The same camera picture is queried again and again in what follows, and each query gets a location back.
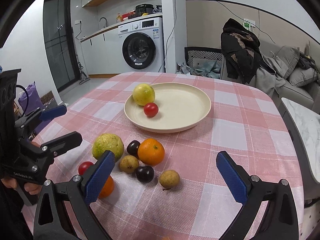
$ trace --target washing machine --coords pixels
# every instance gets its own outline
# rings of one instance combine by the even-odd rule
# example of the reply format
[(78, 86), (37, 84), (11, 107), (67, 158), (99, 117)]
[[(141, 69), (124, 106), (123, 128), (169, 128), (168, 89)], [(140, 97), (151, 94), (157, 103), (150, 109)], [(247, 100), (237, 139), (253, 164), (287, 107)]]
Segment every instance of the washing machine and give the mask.
[(162, 18), (148, 18), (118, 27), (121, 73), (165, 72)]

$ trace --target red tomato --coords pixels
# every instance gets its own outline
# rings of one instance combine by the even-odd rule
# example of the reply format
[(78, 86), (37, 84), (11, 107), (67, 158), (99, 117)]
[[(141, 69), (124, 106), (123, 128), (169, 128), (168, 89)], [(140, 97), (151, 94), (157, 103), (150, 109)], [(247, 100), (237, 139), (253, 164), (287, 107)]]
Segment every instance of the red tomato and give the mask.
[(79, 175), (83, 175), (85, 173), (85, 171), (91, 166), (93, 165), (92, 162), (84, 162), (84, 163), (81, 163), (79, 165), (79, 168), (78, 168), (78, 173)]
[(155, 103), (148, 103), (143, 108), (147, 117), (154, 117), (159, 112), (159, 107)]

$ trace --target dark purple fruit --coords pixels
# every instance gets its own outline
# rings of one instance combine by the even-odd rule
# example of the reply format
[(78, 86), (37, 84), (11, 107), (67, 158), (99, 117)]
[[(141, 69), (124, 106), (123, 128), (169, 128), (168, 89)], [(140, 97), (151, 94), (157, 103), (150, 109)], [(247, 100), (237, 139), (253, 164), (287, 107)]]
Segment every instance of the dark purple fruit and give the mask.
[(138, 148), (140, 146), (140, 143), (138, 141), (132, 141), (131, 143), (129, 143), (128, 147), (127, 147), (127, 152), (130, 155), (133, 156), (138, 156)]
[(138, 181), (141, 183), (148, 183), (153, 180), (153, 177), (155, 176), (155, 171), (150, 166), (145, 167), (138, 167), (136, 168), (136, 177)]

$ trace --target pink and white tablecloth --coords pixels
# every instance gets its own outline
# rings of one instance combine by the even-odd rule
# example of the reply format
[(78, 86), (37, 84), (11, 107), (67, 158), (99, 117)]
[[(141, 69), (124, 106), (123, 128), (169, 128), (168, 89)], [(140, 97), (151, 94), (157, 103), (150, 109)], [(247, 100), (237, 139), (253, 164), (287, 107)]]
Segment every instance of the pink and white tablecloth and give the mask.
[[(208, 116), (196, 127), (173, 134), (156, 134), (135, 127), (123, 111), (126, 99), (139, 83), (163, 82), (189, 84), (204, 91), (212, 102)], [(157, 139), (166, 153), (164, 161), (155, 167), (156, 175), (172, 169), (181, 176), (177, 188), (163, 191), (156, 179), (141, 184), (120, 173), (116, 165), (111, 174), (115, 190), (91, 204), (114, 240), (160, 240), (164, 236), (173, 240), (219, 239), (241, 208), (216, 167), (217, 153), (222, 150), (250, 175), (256, 174), (264, 181), (289, 181), (301, 232), (304, 200), (297, 156), (276, 106), (255, 88), (181, 74), (125, 73), (79, 99), (36, 140), (43, 143), (72, 131), (81, 133), (83, 142), (55, 159), (47, 174), (55, 183), (69, 181), (78, 174), (80, 163), (95, 162), (91, 148), (102, 133), (119, 135), (125, 147), (133, 140)], [(254, 236), (265, 207), (263, 203), (247, 239)], [(24, 208), (23, 212), (33, 228), (35, 207)]]

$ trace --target table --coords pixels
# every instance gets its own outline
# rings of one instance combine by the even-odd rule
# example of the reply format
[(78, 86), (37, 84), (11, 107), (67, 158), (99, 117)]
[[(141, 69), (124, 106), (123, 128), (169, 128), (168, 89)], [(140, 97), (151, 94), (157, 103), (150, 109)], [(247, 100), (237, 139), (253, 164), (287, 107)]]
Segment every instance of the table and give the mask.
[(302, 173), (304, 199), (320, 196), (320, 115), (287, 98), (279, 112), (291, 134)]
[[(156, 134), (135, 127), (123, 111), (126, 99), (139, 83), (162, 82), (179, 82), (203, 90), (212, 101), (208, 116), (196, 127), (180, 133)], [(125, 147), (132, 140), (157, 139), (166, 154), (155, 167), (156, 176), (167, 169), (176, 170), (181, 176), (179, 186), (163, 191), (156, 179), (140, 184), (120, 173), (116, 165), (111, 174), (116, 182), (114, 192), (91, 204), (114, 240), (160, 240), (163, 236), (173, 240), (219, 239), (241, 208), (215, 164), (217, 153), (222, 150), (250, 175), (256, 174), (264, 181), (289, 181), (301, 231), (304, 201), (297, 156), (276, 106), (256, 88), (181, 74), (124, 73), (79, 99), (66, 115), (53, 120), (36, 141), (43, 143), (70, 131), (80, 132), (83, 142), (55, 159), (47, 174), (55, 183), (70, 180), (80, 163), (95, 161), (92, 143), (101, 133), (119, 135)], [(265, 207), (263, 203), (249, 238), (254, 236)], [(31, 228), (34, 212), (35, 207), (23, 210)]]

